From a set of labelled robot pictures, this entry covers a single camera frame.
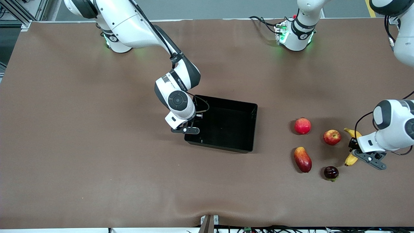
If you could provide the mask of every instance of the black plastic bin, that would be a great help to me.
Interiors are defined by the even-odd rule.
[[[226,100],[204,95],[196,95],[205,100],[210,109],[203,117],[196,117],[193,127],[199,134],[186,134],[189,144],[206,146],[239,153],[253,151],[258,105],[253,103]],[[197,111],[207,109],[200,99],[193,97]]]

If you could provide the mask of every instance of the banana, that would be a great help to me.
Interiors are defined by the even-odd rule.
[[[356,131],[356,137],[355,137],[355,130],[353,129],[344,128],[344,131],[349,133],[349,135],[351,135],[351,137],[353,138],[359,138],[362,136],[358,131]],[[351,166],[354,163],[356,163],[357,160],[358,160],[357,157],[353,156],[352,153],[349,153],[347,159],[345,159],[345,166]]]

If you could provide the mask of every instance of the table surface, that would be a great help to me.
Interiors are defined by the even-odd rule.
[[[344,167],[344,127],[410,93],[382,19],[323,19],[291,52],[249,20],[160,22],[202,79],[193,94],[257,103],[255,145],[238,154],[189,145],[153,93],[170,70],[161,47],[116,54],[93,23],[32,23],[0,85],[0,228],[223,225],[411,226],[413,156],[388,169]],[[292,132],[310,119],[307,135]],[[328,146],[323,133],[342,141]],[[371,119],[360,132],[373,132]],[[293,150],[312,158],[298,172]],[[336,182],[324,167],[337,166]]]

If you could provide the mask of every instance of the gray floor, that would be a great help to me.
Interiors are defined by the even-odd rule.
[[[297,12],[295,0],[137,0],[150,20],[283,18]],[[332,0],[325,5],[326,18],[370,17],[365,0]],[[90,21],[69,12],[63,0],[49,0],[46,16],[55,21]],[[0,61],[7,64],[19,29],[0,28]]]

